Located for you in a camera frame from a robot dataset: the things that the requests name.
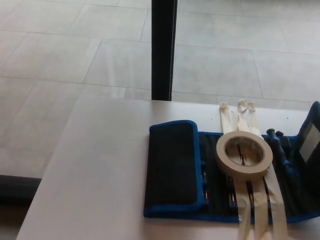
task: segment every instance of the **tape strip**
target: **tape strip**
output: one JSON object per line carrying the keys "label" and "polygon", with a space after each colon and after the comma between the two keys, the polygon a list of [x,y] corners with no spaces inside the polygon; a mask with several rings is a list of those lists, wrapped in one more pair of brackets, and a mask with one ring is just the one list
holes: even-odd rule
{"label": "tape strip", "polygon": [[263,179],[252,182],[254,200],[254,236],[256,240],[268,239],[268,200]]}
{"label": "tape strip", "polygon": [[[230,133],[233,131],[230,112],[227,103],[222,103],[220,105],[220,117],[222,123],[222,130],[224,134]],[[238,206],[238,216],[239,216],[239,231],[238,231],[238,240],[249,240],[250,233],[250,224],[251,224],[251,206],[250,199],[248,195],[248,189],[245,182],[233,181],[235,197]]]}
{"label": "tape strip", "polygon": [[[258,120],[256,117],[255,105],[252,102],[250,104],[250,128],[251,130],[259,135],[261,138],[261,133],[258,128]],[[273,239],[274,240],[287,240],[288,239],[288,228],[286,220],[286,212],[284,201],[282,198],[281,190],[277,180],[277,176],[273,165],[271,164],[268,173],[264,176],[266,185],[268,186],[268,193],[271,206],[271,215],[273,222]]]}
{"label": "tape strip", "polygon": [[239,131],[250,132],[247,121],[244,118],[244,113],[248,110],[247,102],[239,100],[238,102],[238,129]]}
{"label": "tape strip", "polygon": [[223,133],[226,134],[226,133],[232,132],[233,130],[232,130],[231,120],[230,120],[230,111],[226,102],[223,102],[220,104],[219,111],[220,111]]}

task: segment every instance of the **table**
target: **table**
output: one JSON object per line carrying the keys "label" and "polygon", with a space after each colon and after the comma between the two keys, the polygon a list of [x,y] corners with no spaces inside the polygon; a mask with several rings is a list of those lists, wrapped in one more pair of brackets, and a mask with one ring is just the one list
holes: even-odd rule
{"label": "table", "polygon": [[[262,133],[296,135],[306,115],[257,108]],[[221,132],[217,105],[81,97],[17,240],[236,239],[237,224],[143,218],[149,126],[182,119]],[[319,221],[291,225],[290,239],[320,239]]]}

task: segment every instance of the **tool roll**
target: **tool roll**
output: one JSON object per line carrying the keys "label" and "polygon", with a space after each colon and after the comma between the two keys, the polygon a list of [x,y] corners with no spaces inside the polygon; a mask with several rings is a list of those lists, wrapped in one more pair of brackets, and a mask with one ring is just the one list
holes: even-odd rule
{"label": "tool roll", "polygon": [[[262,135],[272,150],[272,166],[287,223],[320,216],[319,131],[320,103],[316,101],[297,136],[287,137],[273,129]],[[196,123],[189,120],[153,125],[149,132],[143,215],[147,218],[239,223],[235,182],[222,171],[217,159],[217,143],[223,134],[198,132]],[[254,186],[251,181],[244,184],[248,193],[249,219],[253,224],[257,202]],[[265,180],[262,185],[271,224],[269,186]]]}

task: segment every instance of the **floor tile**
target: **floor tile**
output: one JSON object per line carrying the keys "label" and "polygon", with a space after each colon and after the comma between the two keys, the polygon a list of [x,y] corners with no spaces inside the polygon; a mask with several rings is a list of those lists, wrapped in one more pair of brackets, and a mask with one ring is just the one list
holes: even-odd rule
{"label": "floor tile", "polygon": [[310,21],[320,22],[320,1],[319,0],[299,0],[305,15]]}
{"label": "floor tile", "polygon": [[307,20],[297,0],[242,0],[245,16]]}
{"label": "floor tile", "polygon": [[254,51],[263,97],[319,100],[320,55]]}
{"label": "floor tile", "polygon": [[241,0],[181,0],[180,10],[191,13],[243,15]]}
{"label": "floor tile", "polygon": [[0,23],[2,30],[67,34],[83,4],[52,1],[23,1]]}
{"label": "floor tile", "polygon": [[4,20],[21,2],[21,0],[0,0],[0,21]]}
{"label": "floor tile", "polygon": [[262,97],[250,50],[175,47],[173,91]]}
{"label": "floor tile", "polygon": [[54,0],[56,2],[116,6],[119,0]]}
{"label": "floor tile", "polygon": [[86,5],[69,35],[139,41],[146,14],[146,9]]}
{"label": "floor tile", "polygon": [[0,76],[82,83],[100,39],[29,33]]}
{"label": "floor tile", "polygon": [[26,35],[26,32],[0,31],[0,67],[16,50]]}
{"label": "floor tile", "polygon": [[38,81],[4,135],[5,147],[53,152],[82,85]]}
{"label": "floor tile", "polygon": [[125,87],[116,86],[100,86],[84,84],[81,94],[83,95],[95,95],[99,97],[112,97],[112,98],[124,98],[126,93]]}
{"label": "floor tile", "polygon": [[138,88],[127,88],[124,98],[125,99],[136,99],[136,100],[151,100],[151,90],[138,89]]}
{"label": "floor tile", "polygon": [[151,10],[146,14],[140,41],[151,43]]}
{"label": "floor tile", "polygon": [[[151,43],[151,10],[148,11],[141,42]],[[175,43],[190,46],[214,46],[212,16],[206,13],[178,12]]]}
{"label": "floor tile", "polygon": [[151,0],[119,0],[119,7],[151,9]]}
{"label": "floor tile", "polygon": [[0,136],[5,133],[35,82],[31,79],[0,77]]}
{"label": "floor tile", "polygon": [[289,52],[278,21],[213,15],[215,47]]}
{"label": "floor tile", "polygon": [[151,44],[102,40],[84,82],[150,89]]}
{"label": "floor tile", "polygon": [[217,95],[173,91],[172,101],[197,104],[217,104]]}
{"label": "floor tile", "polygon": [[51,153],[0,148],[0,175],[42,178]]}
{"label": "floor tile", "polygon": [[303,110],[308,111],[310,109],[310,103],[307,101],[288,101],[288,100],[277,100],[277,99],[265,99],[265,98],[254,98],[254,97],[243,97],[243,96],[217,96],[218,104],[228,103],[231,106],[237,106],[238,101],[244,99],[247,102],[254,102],[258,108],[269,108],[269,109],[289,109],[289,110]]}
{"label": "floor tile", "polygon": [[320,54],[320,22],[281,21],[281,28],[291,52]]}

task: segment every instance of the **white label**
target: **white label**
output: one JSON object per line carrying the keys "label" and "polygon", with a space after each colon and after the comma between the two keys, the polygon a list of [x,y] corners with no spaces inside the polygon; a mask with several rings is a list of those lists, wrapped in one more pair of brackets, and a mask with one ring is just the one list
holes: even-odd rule
{"label": "white label", "polygon": [[315,125],[312,124],[310,131],[307,134],[299,150],[305,162],[308,161],[308,159],[310,158],[311,154],[313,153],[313,151],[315,150],[319,142],[320,142],[320,132],[315,127]]}

